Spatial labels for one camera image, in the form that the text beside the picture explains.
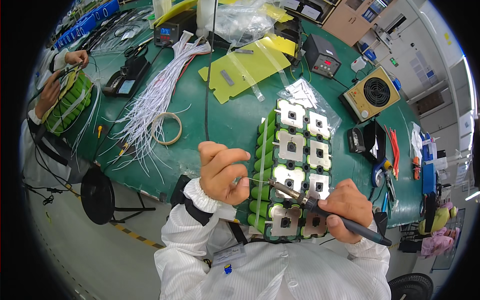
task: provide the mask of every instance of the id badge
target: id badge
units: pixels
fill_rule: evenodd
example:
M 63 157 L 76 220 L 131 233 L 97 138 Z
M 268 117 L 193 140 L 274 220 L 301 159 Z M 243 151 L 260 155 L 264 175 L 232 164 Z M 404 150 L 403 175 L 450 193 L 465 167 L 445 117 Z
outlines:
M 236 244 L 230 248 L 226 248 L 215 252 L 213 254 L 212 267 L 219 264 L 231 263 L 234 260 L 247 256 L 245 252 L 245 246 L 242 243 Z

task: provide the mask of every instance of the hand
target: hand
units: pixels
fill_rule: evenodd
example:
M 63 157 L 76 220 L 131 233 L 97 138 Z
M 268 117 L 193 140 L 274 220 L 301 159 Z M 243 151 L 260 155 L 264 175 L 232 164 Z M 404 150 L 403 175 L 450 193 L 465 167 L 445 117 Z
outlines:
M 41 119 L 43 115 L 55 104 L 60 96 L 60 81 L 56 79 L 60 70 L 53 73 L 45 83 L 45 88 L 40 94 L 40 100 L 35 106 L 35 114 Z
M 337 215 L 365 227 L 370 226 L 373 220 L 372 203 L 359 192 L 352 179 L 339 182 L 327 199 L 318 202 L 318 207 L 335 214 L 327 218 L 328 231 L 343 243 L 355 244 L 361 240 L 361 236 L 346 229 Z
M 86 50 L 67 52 L 67 54 L 65 54 L 65 62 L 70 65 L 74 65 L 81 61 L 83 61 L 82 63 L 82 69 L 83 69 L 88 64 L 88 54 Z
M 247 167 L 234 164 L 240 160 L 249 160 L 250 153 L 242 149 L 228 149 L 215 142 L 201 142 L 198 145 L 202 167 L 200 186 L 207 196 L 231 205 L 245 201 L 250 195 L 250 183 Z M 237 185 L 235 178 L 242 177 Z

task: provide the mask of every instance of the wooden cabinet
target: wooden cabinet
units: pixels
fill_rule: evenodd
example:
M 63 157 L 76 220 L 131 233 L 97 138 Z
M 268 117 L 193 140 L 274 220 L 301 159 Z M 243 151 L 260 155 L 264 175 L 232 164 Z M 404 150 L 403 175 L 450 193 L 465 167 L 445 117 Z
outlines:
M 353 46 L 394 2 L 395 0 L 343 0 L 322 28 Z

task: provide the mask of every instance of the masking tape roll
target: masking tape roll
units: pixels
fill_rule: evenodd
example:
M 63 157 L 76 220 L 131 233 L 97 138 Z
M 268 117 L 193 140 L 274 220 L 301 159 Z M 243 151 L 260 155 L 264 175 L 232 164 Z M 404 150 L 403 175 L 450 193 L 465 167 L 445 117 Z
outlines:
M 159 119 L 159 118 L 165 117 L 165 116 L 171 116 L 172 118 L 174 118 L 175 120 L 177 120 L 177 122 L 178 122 L 179 125 L 180 125 L 180 130 L 179 130 L 179 133 L 177 134 L 177 136 L 176 136 L 173 140 L 168 141 L 168 142 L 159 141 L 159 140 L 156 138 L 155 134 L 154 134 L 154 131 L 155 131 L 155 128 L 156 128 L 155 122 L 158 122 L 158 119 Z M 162 112 L 162 113 L 159 114 L 157 117 L 155 117 L 155 119 L 154 119 L 153 122 L 152 122 L 152 136 L 153 136 L 153 138 L 154 138 L 159 144 L 161 144 L 161 145 L 171 145 L 171 144 L 173 144 L 174 142 L 178 141 L 179 138 L 180 138 L 180 136 L 181 136 L 181 121 L 180 121 L 180 118 L 177 117 L 177 115 L 174 114 L 174 113 L 172 113 L 172 112 Z

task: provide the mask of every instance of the grey floor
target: grey floor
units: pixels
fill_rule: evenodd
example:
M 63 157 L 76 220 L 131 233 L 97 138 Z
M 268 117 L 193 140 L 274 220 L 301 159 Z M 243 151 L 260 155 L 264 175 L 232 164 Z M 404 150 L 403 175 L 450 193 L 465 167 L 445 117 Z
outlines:
M 117 206 L 140 205 L 134 191 L 116 183 L 113 185 Z M 79 192 L 80 185 L 74 185 L 73 189 Z M 143 196 L 145 206 L 156 207 L 156 211 L 127 220 L 122 226 L 133 232 L 127 234 L 111 224 L 94 224 L 72 193 L 54 196 L 53 203 L 43 206 L 43 198 L 29 193 L 35 231 L 42 251 L 71 290 L 79 294 L 79 299 L 158 299 L 160 279 L 153 260 L 156 248 L 136 239 L 135 234 L 162 244 L 161 228 L 170 211 L 169 204 Z M 116 212 L 115 217 L 120 219 L 126 214 Z M 386 236 L 395 245 L 400 240 L 399 229 L 389 229 Z M 316 242 L 331 238 L 327 234 Z M 336 240 L 324 246 L 347 256 L 343 244 Z M 410 273 L 417 258 L 415 254 L 402 253 L 396 248 L 390 249 L 388 280 Z

